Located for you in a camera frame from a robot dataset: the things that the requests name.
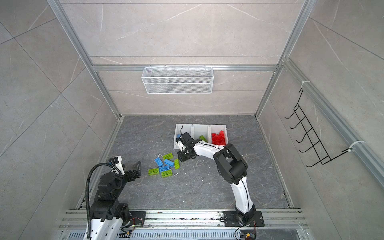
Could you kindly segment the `blue lego brick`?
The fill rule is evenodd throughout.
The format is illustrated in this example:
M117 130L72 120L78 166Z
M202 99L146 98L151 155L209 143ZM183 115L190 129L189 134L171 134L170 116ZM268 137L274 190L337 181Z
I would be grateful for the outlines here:
M163 161L159 157L155 158L154 161L159 168L164 165Z
M159 172L160 173L168 171L168 170L170 170L170 167L168 165L164 165L162 167L159 167Z
M164 163L169 166L169 167L174 167L175 166L175 163L171 160L168 160L168 159L164 159Z

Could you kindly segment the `white three-compartment bin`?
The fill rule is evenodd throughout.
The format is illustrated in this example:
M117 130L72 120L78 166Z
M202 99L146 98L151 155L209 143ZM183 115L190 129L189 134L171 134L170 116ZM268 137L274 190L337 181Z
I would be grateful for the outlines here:
M210 144L224 146L229 142L226 125L176 124L174 149L179 150L176 138L188 133L193 139L200 138Z

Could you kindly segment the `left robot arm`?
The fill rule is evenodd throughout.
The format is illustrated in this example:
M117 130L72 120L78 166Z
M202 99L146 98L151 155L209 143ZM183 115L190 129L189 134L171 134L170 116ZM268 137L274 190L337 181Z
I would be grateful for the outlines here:
M108 167L110 171L100 177L93 203L90 203L90 181L99 167ZM126 203L119 202L119 196L128 182L141 176L141 162L131 165L127 170L122 157L108 159L106 163L96 164L90 170L86 180L87 227L85 240L114 240L122 234L131 234L126 228L135 228L134 217Z

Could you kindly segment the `red arch lego piece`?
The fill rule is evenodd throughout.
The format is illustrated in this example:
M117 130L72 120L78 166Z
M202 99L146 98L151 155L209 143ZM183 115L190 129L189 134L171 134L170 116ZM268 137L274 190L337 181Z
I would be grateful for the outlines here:
M216 134L216 145L218 146L226 145L226 138L225 138L224 131L220 131L218 134Z

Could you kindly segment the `green lego brick hidden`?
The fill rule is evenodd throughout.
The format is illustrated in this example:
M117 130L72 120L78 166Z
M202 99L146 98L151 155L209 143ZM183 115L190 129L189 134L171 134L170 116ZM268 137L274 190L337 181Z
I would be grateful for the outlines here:
M180 162L179 162L178 159L175 159L175 161L174 161L174 167L175 167L176 170L180 168Z

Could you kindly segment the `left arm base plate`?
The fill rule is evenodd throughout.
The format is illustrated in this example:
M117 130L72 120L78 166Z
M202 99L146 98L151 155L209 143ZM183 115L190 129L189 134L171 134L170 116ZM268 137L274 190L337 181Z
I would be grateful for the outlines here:
M130 211L130 215L123 220L122 227L142 227L146 220L146 211Z

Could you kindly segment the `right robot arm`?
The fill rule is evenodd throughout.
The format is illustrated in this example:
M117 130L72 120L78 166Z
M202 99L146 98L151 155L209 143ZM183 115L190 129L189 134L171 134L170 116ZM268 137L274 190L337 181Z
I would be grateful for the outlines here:
M214 160L220 176L231 185L239 222L241 225L249 224L256 213L256 207L247 184L248 165L235 146L218 146L193 139L185 142L181 138L177 138L176 143L180 149L178 159L182 162L198 156Z

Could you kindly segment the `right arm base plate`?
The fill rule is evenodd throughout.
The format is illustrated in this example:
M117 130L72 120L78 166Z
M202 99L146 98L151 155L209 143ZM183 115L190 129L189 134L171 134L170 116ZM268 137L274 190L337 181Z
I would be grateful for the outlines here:
M241 212L237 213L236 211L224 211L219 221L224 223L226 227L265 226L261 211L249 212L246 215L243 215Z

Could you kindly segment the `green lego brick bottom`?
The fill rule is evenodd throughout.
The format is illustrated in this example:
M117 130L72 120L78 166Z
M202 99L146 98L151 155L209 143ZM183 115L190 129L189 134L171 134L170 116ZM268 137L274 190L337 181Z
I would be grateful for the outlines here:
M161 172L162 178L170 177L172 175L173 175L172 170L166 170L166 171Z

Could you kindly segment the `green lego brick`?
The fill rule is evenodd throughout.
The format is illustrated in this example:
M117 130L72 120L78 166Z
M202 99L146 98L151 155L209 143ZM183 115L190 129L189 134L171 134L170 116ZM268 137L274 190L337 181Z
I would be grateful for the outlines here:
M168 153L168 154L163 155L164 160L172 160L173 158L174 158L173 153Z
M148 175L149 176L158 175L159 173L160 173L159 168L148 169Z
M206 143L208 142L208 140L203 135L199 136L199 139Z
M172 175L173 175L172 170L166 170L166 171L161 172L162 178L170 177Z

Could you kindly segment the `red lego brick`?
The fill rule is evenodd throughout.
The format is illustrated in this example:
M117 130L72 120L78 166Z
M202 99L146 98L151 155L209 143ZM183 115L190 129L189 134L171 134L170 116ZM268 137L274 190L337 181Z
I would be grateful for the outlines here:
M216 145L216 134L215 133L212 133L212 144Z

